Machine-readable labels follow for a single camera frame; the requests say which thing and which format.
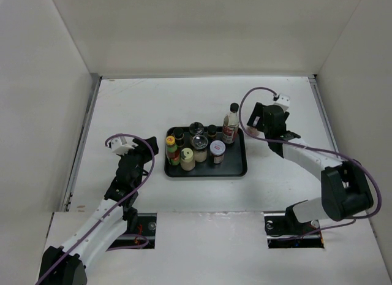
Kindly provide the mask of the red chili sauce bottle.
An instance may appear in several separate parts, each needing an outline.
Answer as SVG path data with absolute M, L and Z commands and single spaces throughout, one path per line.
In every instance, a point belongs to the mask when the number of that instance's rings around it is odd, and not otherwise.
M 180 150 L 176 144 L 174 136 L 166 137 L 166 157 L 170 165 L 178 165 L 180 163 Z

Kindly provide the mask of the wide black-capped seasoning jar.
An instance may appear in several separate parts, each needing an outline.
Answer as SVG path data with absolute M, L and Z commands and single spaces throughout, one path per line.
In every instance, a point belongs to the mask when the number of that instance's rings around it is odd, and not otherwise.
M 204 130 L 205 130 L 204 125 L 201 122 L 195 121 L 191 123 L 189 126 L 189 135 L 191 137 L 194 137 L 196 135 L 203 135 Z

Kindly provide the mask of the black-capped pepper jar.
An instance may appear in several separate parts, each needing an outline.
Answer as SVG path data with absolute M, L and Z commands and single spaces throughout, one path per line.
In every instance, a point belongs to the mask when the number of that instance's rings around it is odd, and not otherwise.
M 207 137 L 209 142 L 214 141 L 216 139 L 216 136 L 217 136 L 217 127 L 213 124 L 210 124 L 207 127 Z

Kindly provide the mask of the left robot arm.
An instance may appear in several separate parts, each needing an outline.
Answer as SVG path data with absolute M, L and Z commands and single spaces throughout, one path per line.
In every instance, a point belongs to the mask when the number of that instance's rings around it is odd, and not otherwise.
M 105 146 L 120 157 L 115 177 L 90 218 L 59 247 L 48 247 L 40 265 L 38 284 L 86 284 L 88 270 L 122 234 L 137 229 L 137 210 L 133 207 L 138 190 L 147 182 L 159 152 L 156 137 L 115 134 Z

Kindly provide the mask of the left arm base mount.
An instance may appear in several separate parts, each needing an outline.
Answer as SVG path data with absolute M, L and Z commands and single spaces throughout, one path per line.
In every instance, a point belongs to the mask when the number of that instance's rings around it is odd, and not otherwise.
M 136 208 L 131 208 L 123 218 L 127 220 L 127 229 L 109 246 L 108 251 L 155 248 L 156 213 L 139 213 Z

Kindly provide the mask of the white-lidded spice jar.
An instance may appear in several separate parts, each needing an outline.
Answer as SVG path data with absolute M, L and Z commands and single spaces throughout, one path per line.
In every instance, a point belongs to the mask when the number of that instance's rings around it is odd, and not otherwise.
M 250 133 L 251 136 L 258 137 L 260 135 L 260 131 L 258 130 L 259 119 L 259 116 L 255 116 L 253 118 L 250 118 L 247 122 L 247 131 Z

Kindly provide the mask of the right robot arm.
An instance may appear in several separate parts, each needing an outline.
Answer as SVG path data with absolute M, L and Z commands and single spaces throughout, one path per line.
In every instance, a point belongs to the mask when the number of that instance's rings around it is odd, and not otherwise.
M 333 151 L 310 147 L 300 135 L 287 130 L 288 116 L 280 105 L 258 102 L 247 122 L 264 133 L 270 150 L 307 170 L 321 184 L 320 197 L 286 208 L 285 228 L 295 234 L 311 221 L 339 222 L 371 208 L 374 199 L 360 164 Z

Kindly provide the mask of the small yellow-lidded jar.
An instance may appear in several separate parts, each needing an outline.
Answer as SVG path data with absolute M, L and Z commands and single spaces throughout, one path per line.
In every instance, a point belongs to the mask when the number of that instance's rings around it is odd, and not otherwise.
M 187 172 L 195 167 L 194 152 L 190 148 L 183 148 L 180 152 L 181 168 Z

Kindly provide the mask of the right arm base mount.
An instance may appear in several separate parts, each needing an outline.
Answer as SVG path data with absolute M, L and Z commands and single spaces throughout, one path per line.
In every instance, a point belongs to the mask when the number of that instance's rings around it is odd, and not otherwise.
M 292 207 L 264 213 L 269 249 L 324 248 L 318 220 L 299 222 Z

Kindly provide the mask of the clear salt grinder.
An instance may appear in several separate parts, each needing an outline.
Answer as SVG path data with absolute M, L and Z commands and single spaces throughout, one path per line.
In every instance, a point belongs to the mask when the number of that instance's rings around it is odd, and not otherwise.
M 192 146 L 194 149 L 194 158 L 196 162 L 204 162 L 208 154 L 208 139 L 204 135 L 195 135 L 192 138 Z

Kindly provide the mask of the tall clear vinegar bottle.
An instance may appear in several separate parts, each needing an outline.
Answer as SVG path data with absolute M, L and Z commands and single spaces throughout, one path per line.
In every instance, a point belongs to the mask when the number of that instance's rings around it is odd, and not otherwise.
M 238 117 L 239 104 L 231 103 L 230 111 L 225 115 L 223 126 L 222 126 L 222 141 L 231 145 L 235 142 L 238 128 L 239 128 L 239 117 Z

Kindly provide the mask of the white-lidded chili jar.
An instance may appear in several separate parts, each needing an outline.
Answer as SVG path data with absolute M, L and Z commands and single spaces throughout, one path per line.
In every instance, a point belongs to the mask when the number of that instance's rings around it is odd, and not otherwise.
M 209 146 L 209 152 L 213 164 L 220 164 L 224 160 L 224 154 L 226 151 L 225 143 L 220 140 L 214 140 Z

